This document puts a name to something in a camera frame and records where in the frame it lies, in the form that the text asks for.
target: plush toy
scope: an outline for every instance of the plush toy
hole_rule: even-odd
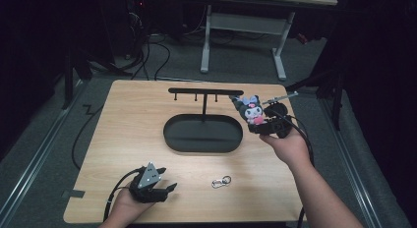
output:
[[[264,110],[262,109],[257,95],[251,96],[249,99],[247,97],[240,99],[239,96],[229,97],[236,110],[239,111],[240,116],[245,119],[248,124],[259,125],[264,123]]]

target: metal hooks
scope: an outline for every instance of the metal hooks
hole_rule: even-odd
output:
[[[229,176],[225,176],[222,179],[214,180],[211,182],[211,186],[215,189],[220,188],[222,186],[227,186],[232,181],[232,178]]]

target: desk leg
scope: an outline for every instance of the desk leg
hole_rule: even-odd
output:
[[[295,16],[295,12],[291,12],[288,16],[288,19],[284,25],[283,31],[282,31],[282,35],[281,35],[281,39],[279,41],[279,45],[277,48],[274,48],[272,50],[272,55],[273,55],[273,60],[275,61],[275,68],[276,71],[278,72],[278,79],[280,81],[285,81],[286,80],[286,75],[285,75],[285,70],[284,67],[282,65],[282,60],[281,60],[281,52],[282,52],[282,48],[284,47],[285,44],[285,40],[288,36],[289,30],[291,29],[291,25],[292,25],[292,21],[294,20],[294,16]]]
[[[206,18],[206,40],[205,46],[203,47],[203,56],[202,56],[202,67],[200,69],[201,73],[209,72],[209,30],[211,26],[211,5],[208,5],[208,14]]]

